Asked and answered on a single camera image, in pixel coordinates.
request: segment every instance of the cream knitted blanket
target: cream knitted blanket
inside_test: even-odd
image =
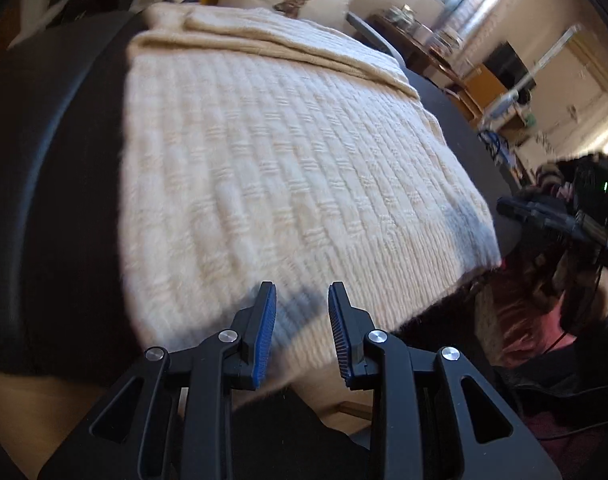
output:
[[[197,345],[270,280],[276,388],[335,359],[331,282],[394,330],[499,263],[486,203],[391,57],[261,9],[147,18],[119,225],[144,346]]]

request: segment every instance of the silver screw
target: silver screw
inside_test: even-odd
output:
[[[235,330],[223,330],[218,336],[223,343],[232,343],[238,338],[238,333]]]
[[[383,343],[386,341],[386,338],[388,338],[388,336],[386,335],[386,332],[382,332],[382,330],[372,330],[369,332],[369,339],[374,343]]]
[[[457,361],[460,358],[460,351],[452,346],[442,348],[442,357],[447,361]]]
[[[159,361],[162,357],[164,357],[164,350],[159,346],[153,346],[146,350],[144,357],[149,361]]]

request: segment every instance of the desk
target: desk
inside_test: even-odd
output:
[[[393,45],[406,61],[406,68],[422,75],[427,68],[434,68],[444,74],[460,89],[466,89],[466,83],[445,64],[437,58],[430,49],[418,43],[409,34],[403,32],[389,20],[379,14],[372,14],[367,23],[381,34],[385,40]]]

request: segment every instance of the sheer curtain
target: sheer curtain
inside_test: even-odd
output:
[[[459,75],[472,68],[468,58],[495,30],[507,12],[520,0],[462,0],[455,10],[441,21],[443,27],[452,27],[463,41],[463,49],[455,52],[450,63]]]

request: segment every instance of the gray armrest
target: gray armrest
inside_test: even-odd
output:
[[[363,19],[352,12],[348,12],[346,14],[346,21],[349,22],[351,27],[363,35],[364,38],[366,38],[376,50],[384,52],[384,54],[389,54],[399,63],[400,68],[406,68],[406,63],[404,62],[402,56],[400,56],[400,53]]]

